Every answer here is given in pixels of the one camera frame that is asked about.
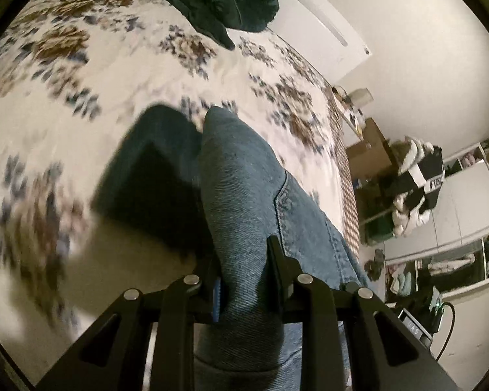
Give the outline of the white wardrobe cabinet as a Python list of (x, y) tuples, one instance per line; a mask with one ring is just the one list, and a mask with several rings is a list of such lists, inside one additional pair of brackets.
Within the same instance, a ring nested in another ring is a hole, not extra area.
[(470, 388), (489, 368), (489, 161), (476, 143), (447, 157), (429, 222), (382, 248), (388, 266), (429, 274), (446, 311), (432, 352)]

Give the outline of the black and white jacket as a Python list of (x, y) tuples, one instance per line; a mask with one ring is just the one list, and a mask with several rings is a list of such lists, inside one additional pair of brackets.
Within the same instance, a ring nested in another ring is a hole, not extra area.
[(406, 237), (429, 222), (445, 179), (442, 148), (410, 136), (390, 145), (396, 172), (380, 180), (391, 200), (393, 234)]

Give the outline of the blue denim pants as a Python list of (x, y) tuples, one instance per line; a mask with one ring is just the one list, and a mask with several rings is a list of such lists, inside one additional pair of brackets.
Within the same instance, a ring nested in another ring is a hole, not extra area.
[(220, 277), (219, 320), (195, 350), (199, 390), (297, 390), (302, 327), (277, 315), (268, 238), (333, 289), (367, 278), (342, 234), (273, 149), (226, 109), (197, 129), (178, 110), (148, 108), (102, 178), (99, 213), (192, 253)]

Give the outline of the floral fleece bed blanket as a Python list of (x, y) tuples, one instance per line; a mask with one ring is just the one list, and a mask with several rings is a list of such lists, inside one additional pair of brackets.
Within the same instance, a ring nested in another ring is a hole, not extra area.
[(352, 249), (359, 227), (333, 83), (269, 27), (226, 50), (165, 0), (31, 0), (0, 39), (0, 343), (37, 383), (123, 291), (194, 266), (93, 210), (141, 114), (197, 129), (216, 105), (274, 149)]

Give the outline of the flat cardboard box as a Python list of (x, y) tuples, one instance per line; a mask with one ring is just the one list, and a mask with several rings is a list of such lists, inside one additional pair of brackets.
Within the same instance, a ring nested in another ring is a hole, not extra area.
[(371, 180), (396, 171), (396, 160), (377, 123), (369, 117), (362, 141), (346, 148), (353, 180)]

